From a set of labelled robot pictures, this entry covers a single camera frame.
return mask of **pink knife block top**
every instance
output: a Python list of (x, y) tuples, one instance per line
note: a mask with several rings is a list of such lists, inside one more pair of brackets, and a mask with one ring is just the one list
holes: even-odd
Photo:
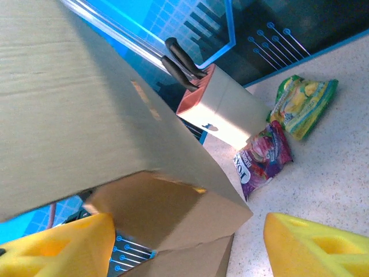
[(196, 106), (200, 101), (202, 96), (204, 95), (204, 92), (206, 88), (208, 87), (208, 84), (210, 82), (210, 79), (213, 76), (214, 70), (216, 65), (211, 64), (209, 65), (204, 72), (207, 73), (204, 78), (202, 79), (194, 79), (191, 81), (194, 85), (198, 86), (199, 88), (194, 91), (190, 92), (189, 90), (186, 90), (186, 92), (183, 95), (182, 101), (180, 102), (178, 108), (177, 108), (177, 115), (180, 116), (181, 113), (189, 110), (190, 108)]

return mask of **knife handle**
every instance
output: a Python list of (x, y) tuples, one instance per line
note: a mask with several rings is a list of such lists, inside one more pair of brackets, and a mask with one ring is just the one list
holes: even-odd
[(198, 79), (201, 79), (207, 75), (205, 72), (197, 68), (191, 57), (185, 52), (184, 49), (181, 48), (176, 38), (168, 38), (165, 41), (165, 46), (167, 46), (173, 57)]
[(180, 84), (182, 84), (186, 89), (190, 92), (194, 92), (198, 89), (197, 86), (192, 84), (189, 79), (187, 79), (186, 75), (182, 72), (178, 65), (176, 65), (171, 59), (167, 56), (162, 56), (161, 63), (168, 70), (170, 75), (172, 75)]

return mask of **snack bag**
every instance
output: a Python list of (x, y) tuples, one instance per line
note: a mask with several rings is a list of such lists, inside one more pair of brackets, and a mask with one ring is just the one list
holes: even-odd
[(268, 124), (234, 157), (246, 201), (292, 161), (291, 150), (278, 121)]
[(279, 86), (269, 122), (277, 120), (295, 139), (305, 138), (331, 100), (337, 85), (338, 80), (316, 82), (293, 75)]

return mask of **purple snack bag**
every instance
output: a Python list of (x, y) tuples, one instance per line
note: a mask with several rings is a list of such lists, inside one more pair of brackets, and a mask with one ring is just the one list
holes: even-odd
[(291, 161), (282, 126), (273, 121), (234, 157), (246, 201), (251, 192), (270, 182)]

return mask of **red cord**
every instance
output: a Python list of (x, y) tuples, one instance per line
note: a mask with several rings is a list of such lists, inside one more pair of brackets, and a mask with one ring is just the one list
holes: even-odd
[(57, 209), (57, 204), (52, 203), (50, 205), (50, 215), (49, 215), (49, 218), (48, 218), (48, 223), (47, 223), (46, 229), (50, 229), (54, 225), (56, 209)]

